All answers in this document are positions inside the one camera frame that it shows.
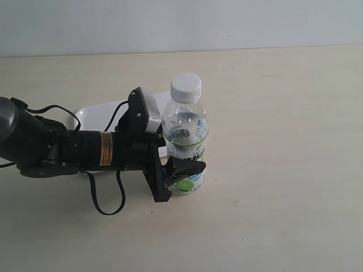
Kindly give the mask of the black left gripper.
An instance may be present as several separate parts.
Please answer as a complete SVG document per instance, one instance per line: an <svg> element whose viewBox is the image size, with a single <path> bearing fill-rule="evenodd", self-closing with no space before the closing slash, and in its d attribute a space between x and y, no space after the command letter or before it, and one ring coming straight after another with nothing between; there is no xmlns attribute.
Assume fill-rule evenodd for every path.
<svg viewBox="0 0 363 272"><path fill-rule="evenodd" d="M165 140L160 132L143 135L117 133L114 137L113 166L123 171L142 171L155 202L167 202L171 197L171 187L189 176L201 174L206 163L179 159L173 156L162 165L159 148Z"/></svg>

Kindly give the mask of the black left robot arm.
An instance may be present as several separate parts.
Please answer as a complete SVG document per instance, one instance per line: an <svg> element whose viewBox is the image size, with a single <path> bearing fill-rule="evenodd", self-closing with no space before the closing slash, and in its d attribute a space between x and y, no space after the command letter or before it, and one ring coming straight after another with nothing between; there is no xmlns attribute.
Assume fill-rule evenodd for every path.
<svg viewBox="0 0 363 272"><path fill-rule="evenodd" d="M114 132L67 129L46 119L15 98L1 98L1 158L23 176L48 178L96 171L142 171L155 202L171 197L170 186L201 173L206 164L170 157L162 164L158 149L165 145L160 129L147 130L149 115L142 95L132 92L128 110Z"/></svg>

